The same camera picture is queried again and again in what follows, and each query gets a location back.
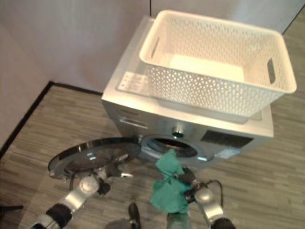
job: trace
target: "front-load washing machine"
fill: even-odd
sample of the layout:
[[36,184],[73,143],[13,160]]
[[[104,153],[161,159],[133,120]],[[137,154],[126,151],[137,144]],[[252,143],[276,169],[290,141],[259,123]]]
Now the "front-load washing machine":
[[139,52],[152,24],[142,20],[102,96],[122,136],[139,139],[141,157],[174,149],[183,165],[202,169],[272,139],[270,106],[245,119],[150,97]]

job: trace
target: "washing machine top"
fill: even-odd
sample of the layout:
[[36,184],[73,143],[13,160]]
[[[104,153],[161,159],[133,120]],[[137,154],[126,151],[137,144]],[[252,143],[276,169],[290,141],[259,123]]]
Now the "washing machine top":
[[[145,64],[139,58],[141,46],[153,24],[153,19],[144,17],[125,53],[114,71],[102,100],[117,105],[141,110],[155,115],[175,118],[177,120],[192,122],[199,125],[208,125],[214,128],[238,130],[250,134],[261,133],[265,136],[273,136],[273,122],[270,106],[246,119],[240,116],[217,114],[202,108],[192,107],[162,99],[140,95],[145,94],[145,77],[143,72]],[[133,76],[133,84],[128,83],[129,76]]]

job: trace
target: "basket handle hole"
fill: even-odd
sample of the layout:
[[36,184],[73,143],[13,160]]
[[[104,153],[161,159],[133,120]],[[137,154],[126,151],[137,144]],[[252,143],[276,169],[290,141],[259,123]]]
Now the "basket handle hole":
[[268,60],[268,72],[269,72],[269,80],[270,80],[270,84],[273,84],[275,82],[275,67],[273,65],[273,60],[272,58],[270,58]]
[[158,37],[157,41],[156,41],[156,44],[154,45],[153,49],[152,49],[152,54],[151,54],[151,58],[153,58],[156,50],[157,50],[157,47],[158,47],[158,44],[159,44],[159,40],[160,40],[160,37]]

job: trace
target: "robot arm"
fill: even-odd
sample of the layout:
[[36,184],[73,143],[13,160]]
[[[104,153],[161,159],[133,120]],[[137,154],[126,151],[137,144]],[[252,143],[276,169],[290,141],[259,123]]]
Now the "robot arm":
[[88,198],[96,192],[106,194],[110,186],[105,183],[108,177],[132,177],[122,173],[115,166],[109,165],[96,169],[92,175],[83,178],[79,185],[58,203],[38,217],[38,222],[31,229],[62,229],[83,207]]
[[194,173],[183,168],[185,174],[179,179],[191,185],[192,191],[187,195],[189,202],[195,201],[209,229],[236,229],[233,223],[225,217],[222,206],[214,198],[213,192],[207,185],[196,180]]

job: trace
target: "washing machine door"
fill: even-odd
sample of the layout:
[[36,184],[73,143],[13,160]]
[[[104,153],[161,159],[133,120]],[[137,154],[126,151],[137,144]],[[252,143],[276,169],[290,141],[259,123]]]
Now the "washing machine door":
[[141,152],[136,137],[111,137],[89,141],[73,146],[49,162],[50,176],[70,177],[76,172],[90,172],[109,163],[130,161]]

